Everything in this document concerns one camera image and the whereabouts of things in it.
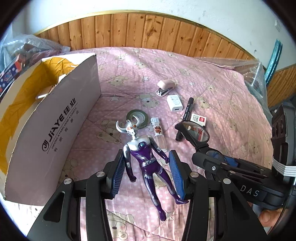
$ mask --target tape roll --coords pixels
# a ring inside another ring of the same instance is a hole
[[[139,129],[144,128],[145,126],[147,126],[148,123],[148,115],[142,111],[142,110],[131,110],[127,115],[126,115],[126,119],[130,120],[132,122],[136,122],[136,119],[133,117],[133,115],[135,115],[136,117],[139,118],[141,125],[139,127]]]

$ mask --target clear plastic bag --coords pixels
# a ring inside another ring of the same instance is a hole
[[[12,41],[0,45],[0,70],[5,69],[18,54],[24,56],[27,68],[32,65],[30,60],[34,54],[47,50],[59,50],[67,53],[70,51],[70,47],[34,35],[20,34]]]
[[[244,82],[250,93],[258,100],[263,112],[271,124],[272,115],[267,107],[267,91],[264,77],[264,69],[258,60],[240,60],[229,58],[198,57],[204,62],[212,63],[223,68],[232,69],[244,76]]]

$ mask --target screw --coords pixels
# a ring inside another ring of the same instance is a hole
[[[231,183],[230,179],[228,179],[228,178],[224,178],[224,179],[223,179],[223,182],[224,182],[225,184],[230,184],[230,183]]]
[[[191,173],[190,173],[190,176],[192,176],[192,177],[198,177],[199,174],[198,174],[197,172],[191,172]]]
[[[96,176],[97,177],[103,177],[103,176],[105,176],[105,173],[103,171],[99,171],[99,172],[96,173]]]
[[[72,179],[71,178],[66,178],[64,180],[64,184],[70,184],[72,182]]]

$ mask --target action figure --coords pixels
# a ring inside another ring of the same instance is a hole
[[[160,201],[156,195],[155,185],[153,180],[153,173],[155,173],[167,186],[168,191],[175,199],[176,204],[188,203],[187,200],[182,201],[177,192],[172,185],[169,175],[162,168],[162,166],[157,162],[156,158],[152,153],[152,149],[165,160],[165,163],[169,163],[169,158],[165,153],[158,147],[152,136],[143,135],[138,136],[138,128],[140,126],[140,120],[136,116],[133,116],[137,123],[134,124],[130,120],[126,121],[125,128],[121,128],[116,122],[116,129],[121,133],[129,134],[132,139],[123,146],[123,154],[125,157],[126,172],[131,182],[136,181],[136,177],[133,174],[131,167],[131,154],[138,160],[140,164],[140,169],[142,171],[143,180],[145,186],[151,196],[152,202],[155,205],[159,218],[161,221],[166,220],[166,215],[164,210],[161,208]]]

